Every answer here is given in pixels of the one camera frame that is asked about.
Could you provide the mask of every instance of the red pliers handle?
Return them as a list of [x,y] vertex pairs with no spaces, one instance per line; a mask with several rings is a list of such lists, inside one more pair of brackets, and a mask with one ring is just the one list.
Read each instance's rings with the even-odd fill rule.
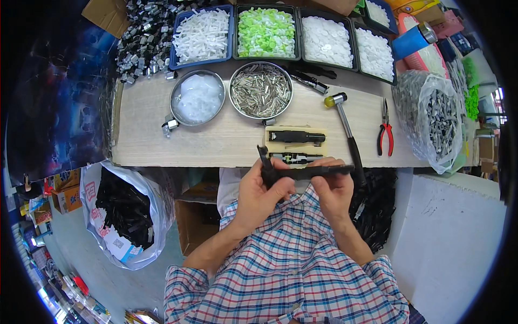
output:
[[383,155],[383,135],[385,131],[388,134],[388,156],[392,156],[394,150],[394,137],[392,136],[392,126],[390,124],[383,123],[380,125],[380,133],[378,134],[378,155]]

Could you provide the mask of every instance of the plaid shirt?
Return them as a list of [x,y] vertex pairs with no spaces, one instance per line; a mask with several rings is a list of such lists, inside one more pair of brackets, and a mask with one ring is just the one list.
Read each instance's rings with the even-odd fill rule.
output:
[[[221,219],[227,226],[237,201]],[[313,186],[277,204],[221,265],[212,285],[203,270],[172,265],[166,323],[404,323],[409,308],[387,256],[363,266],[337,248]]]

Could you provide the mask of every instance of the concrete floor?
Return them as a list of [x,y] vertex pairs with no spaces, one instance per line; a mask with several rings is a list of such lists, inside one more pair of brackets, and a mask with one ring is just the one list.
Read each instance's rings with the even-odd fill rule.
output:
[[61,215],[52,206],[52,217],[53,234],[45,236],[50,255],[63,274],[74,271],[84,280],[90,295],[111,312],[113,324],[123,324],[124,311],[130,308],[152,311],[157,307],[160,318],[164,318],[165,271],[185,259],[176,222],[167,233],[159,257],[143,269],[130,271],[110,263],[86,230],[81,208]]

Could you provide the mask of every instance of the blue cylinder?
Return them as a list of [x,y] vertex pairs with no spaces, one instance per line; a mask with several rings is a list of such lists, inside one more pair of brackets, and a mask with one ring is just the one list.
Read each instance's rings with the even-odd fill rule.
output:
[[431,43],[434,43],[433,38],[429,37],[427,40],[425,36],[423,36],[423,33],[419,27],[419,25],[414,26],[406,33],[400,35],[398,38],[392,41],[395,61],[404,59],[408,55],[427,47]]

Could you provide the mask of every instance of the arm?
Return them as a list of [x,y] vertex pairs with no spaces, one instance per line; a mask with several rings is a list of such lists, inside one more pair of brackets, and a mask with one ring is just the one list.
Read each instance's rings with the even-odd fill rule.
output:
[[[325,158],[311,163],[310,166],[343,164],[343,160]],[[311,183],[319,195],[320,209],[333,229],[338,248],[359,265],[372,261],[374,255],[349,216],[354,189],[351,175],[337,174],[329,178],[318,176],[313,177]]]
[[[286,169],[289,166],[272,159],[274,167]],[[198,246],[184,261],[184,267],[205,270],[214,276],[228,254],[259,227],[273,212],[281,198],[289,198],[295,192],[293,179],[282,178],[270,190],[266,190],[261,177],[261,160],[258,159],[239,184],[239,198],[236,216],[223,230]]]
[[[275,168],[289,168],[280,160],[272,159]],[[190,319],[197,305],[209,289],[209,277],[214,276],[228,254],[259,227],[273,212],[281,198],[295,192],[294,181],[282,178],[266,190],[261,178],[262,163],[257,160],[239,184],[236,216],[220,232],[198,246],[184,261],[183,266],[167,269],[165,287],[165,322]]]
[[[315,161],[312,166],[342,164],[342,160],[325,158]],[[407,300],[397,287],[389,259],[386,256],[374,259],[369,246],[363,241],[349,216],[354,189],[351,175],[313,177],[311,183],[319,196],[322,214],[333,229],[338,248],[362,267],[392,305],[394,318],[405,320],[408,317]]]
[[213,277],[228,254],[248,233],[238,228],[234,222],[198,246],[183,262],[183,267],[205,270]]

